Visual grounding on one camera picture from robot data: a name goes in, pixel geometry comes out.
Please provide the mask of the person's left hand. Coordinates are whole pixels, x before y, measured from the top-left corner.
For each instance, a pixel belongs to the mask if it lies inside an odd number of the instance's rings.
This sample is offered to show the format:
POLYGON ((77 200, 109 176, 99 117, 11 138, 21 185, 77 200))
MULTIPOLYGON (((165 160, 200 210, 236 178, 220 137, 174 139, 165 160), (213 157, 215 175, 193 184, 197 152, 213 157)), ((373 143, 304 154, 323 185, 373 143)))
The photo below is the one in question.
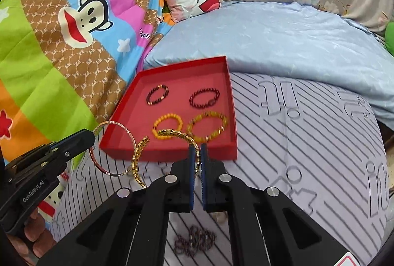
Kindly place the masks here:
POLYGON ((37 262, 32 255, 41 258, 57 244, 51 232, 46 228, 45 219, 40 215, 38 209, 35 209, 27 220, 24 234, 26 239, 33 244, 31 249, 16 236, 8 235, 7 238, 26 265, 36 265, 37 262))

